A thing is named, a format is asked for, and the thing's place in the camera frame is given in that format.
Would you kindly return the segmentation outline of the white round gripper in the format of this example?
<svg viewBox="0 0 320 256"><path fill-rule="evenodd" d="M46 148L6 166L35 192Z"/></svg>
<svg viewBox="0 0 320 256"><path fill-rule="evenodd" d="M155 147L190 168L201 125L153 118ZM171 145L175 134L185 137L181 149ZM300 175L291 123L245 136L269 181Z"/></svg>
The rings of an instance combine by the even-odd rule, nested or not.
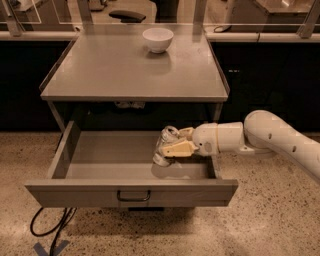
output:
<svg viewBox="0 0 320 256"><path fill-rule="evenodd" d="M174 142L160 141L158 150L164 157L190 157L193 153L201 156L218 154L216 123L205 123L198 126L179 129L179 138Z"/></svg>

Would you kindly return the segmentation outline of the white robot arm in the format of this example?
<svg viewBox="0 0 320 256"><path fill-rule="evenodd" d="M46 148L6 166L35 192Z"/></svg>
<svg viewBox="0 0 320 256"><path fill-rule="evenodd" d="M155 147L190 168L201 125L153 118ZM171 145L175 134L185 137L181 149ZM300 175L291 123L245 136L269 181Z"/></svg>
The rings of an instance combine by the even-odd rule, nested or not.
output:
<svg viewBox="0 0 320 256"><path fill-rule="evenodd" d="M167 126L161 131L153 161L171 165L177 157L238 155L287 157L315 181L320 181L320 143L301 134L275 114L256 110L242 122L205 123L196 128Z"/></svg>

